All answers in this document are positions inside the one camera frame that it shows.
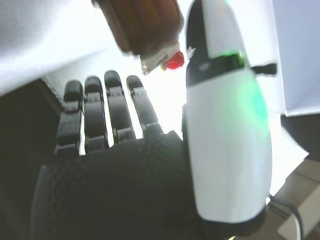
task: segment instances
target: black cable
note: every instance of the black cable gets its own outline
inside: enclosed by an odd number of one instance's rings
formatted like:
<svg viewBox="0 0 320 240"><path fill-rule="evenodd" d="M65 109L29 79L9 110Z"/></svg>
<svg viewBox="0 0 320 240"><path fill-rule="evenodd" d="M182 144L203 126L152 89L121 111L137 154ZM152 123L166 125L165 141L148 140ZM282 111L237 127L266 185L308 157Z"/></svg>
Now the black cable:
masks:
<svg viewBox="0 0 320 240"><path fill-rule="evenodd" d="M303 240L304 239L304 226L303 226L303 221L302 221L301 215L298 212L297 208L295 206L293 206L291 203L286 202L284 200L281 200L279 198L276 198L272 195L270 195L269 198L272 202L286 207L287 209L290 210L290 212L293 213L293 215L295 216L295 218L297 220L297 226L296 226L297 238L298 238L298 240Z"/></svg>

